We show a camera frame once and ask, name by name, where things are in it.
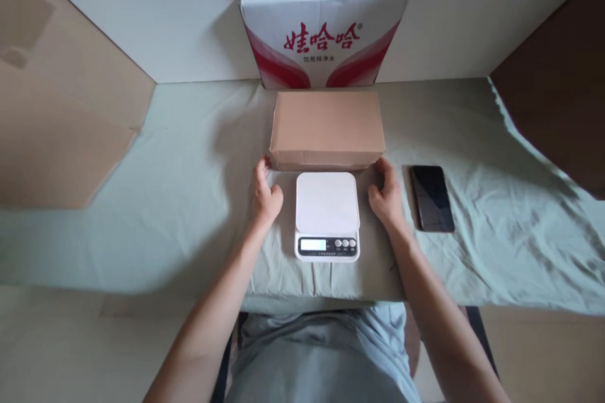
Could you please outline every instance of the black smartphone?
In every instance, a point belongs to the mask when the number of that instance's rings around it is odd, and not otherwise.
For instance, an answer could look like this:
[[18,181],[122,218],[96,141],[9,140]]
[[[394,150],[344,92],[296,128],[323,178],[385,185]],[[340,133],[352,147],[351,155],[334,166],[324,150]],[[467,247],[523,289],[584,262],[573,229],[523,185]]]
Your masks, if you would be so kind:
[[426,232],[453,232],[454,217],[443,169],[437,166],[412,166],[412,186],[420,228]]

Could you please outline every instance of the hand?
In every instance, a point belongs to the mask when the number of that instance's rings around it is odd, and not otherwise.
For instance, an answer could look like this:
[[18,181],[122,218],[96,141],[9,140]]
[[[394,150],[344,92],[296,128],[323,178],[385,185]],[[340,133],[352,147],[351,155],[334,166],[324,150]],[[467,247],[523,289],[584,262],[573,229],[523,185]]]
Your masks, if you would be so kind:
[[381,191],[375,184],[368,188],[372,211],[387,228],[392,225],[405,225],[401,188],[393,166],[381,157],[374,163],[374,168],[384,176],[384,187]]
[[271,160],[264,155],[254,168],[254,217],[261,222],[273,223],[282,209],[284,193],[282,188],[267,184],[267,175],[271,168]]

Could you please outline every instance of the gray t-shirt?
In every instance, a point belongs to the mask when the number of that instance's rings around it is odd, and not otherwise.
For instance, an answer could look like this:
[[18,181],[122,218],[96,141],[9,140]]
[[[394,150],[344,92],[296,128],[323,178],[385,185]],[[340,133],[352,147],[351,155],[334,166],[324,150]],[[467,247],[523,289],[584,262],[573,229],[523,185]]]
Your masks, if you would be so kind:
[[420,403],[404,326],[403,304],[250,315],[226,401]]

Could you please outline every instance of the white kitchen scale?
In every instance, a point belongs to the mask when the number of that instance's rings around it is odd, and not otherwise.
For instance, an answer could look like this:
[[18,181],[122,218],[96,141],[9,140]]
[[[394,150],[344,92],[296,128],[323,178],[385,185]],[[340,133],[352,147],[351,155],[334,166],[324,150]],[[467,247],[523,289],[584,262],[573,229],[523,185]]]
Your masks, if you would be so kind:
[[294,237],[294,252],[303,261],[353,263],[359,258],[359,206],[353,175],[299,175]]

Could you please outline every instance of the floor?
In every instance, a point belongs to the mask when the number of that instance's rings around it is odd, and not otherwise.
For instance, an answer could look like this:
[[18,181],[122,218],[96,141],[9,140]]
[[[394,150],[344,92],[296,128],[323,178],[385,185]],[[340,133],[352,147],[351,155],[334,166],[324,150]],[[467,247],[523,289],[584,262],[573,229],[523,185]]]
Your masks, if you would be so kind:
[[[140,401],[190,307],[0,287],[0,401]],[[503,307],[481,316],[512,401],[603,401],[605,318]],[[442,401],[425,351],[416,381],[424,402]]]

